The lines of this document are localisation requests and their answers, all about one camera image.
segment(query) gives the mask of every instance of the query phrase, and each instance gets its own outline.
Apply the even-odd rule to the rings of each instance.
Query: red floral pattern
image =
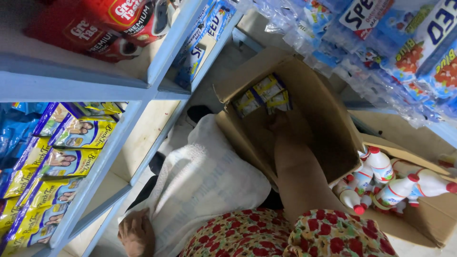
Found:
[[[397,256],[373,220],[312,210],[290,232],[282,213],[258,208],[212,219],[197,230],[180,257]]]

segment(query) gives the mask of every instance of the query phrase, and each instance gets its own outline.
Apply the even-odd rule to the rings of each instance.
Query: white towel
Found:
[[[208,220],[256,208],[270,190],[267,178],[236,155],[209,114],[189,134],[188,145],[166,157],[149,198],[130,211],[149,207],[154,257],[176,257]]]

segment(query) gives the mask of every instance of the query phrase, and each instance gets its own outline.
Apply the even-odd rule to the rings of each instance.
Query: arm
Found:
[[[134,211],[119,224],[117,238],[128,257],[153,257],[155,235],[147,213],[149,209]]]
[[[346,212],[329,188],[324,172],[310,148],[294,135],[284,112],[277,114],[271,129],[275,134],[279,195],[291,225],[300,215],[313,209]]]

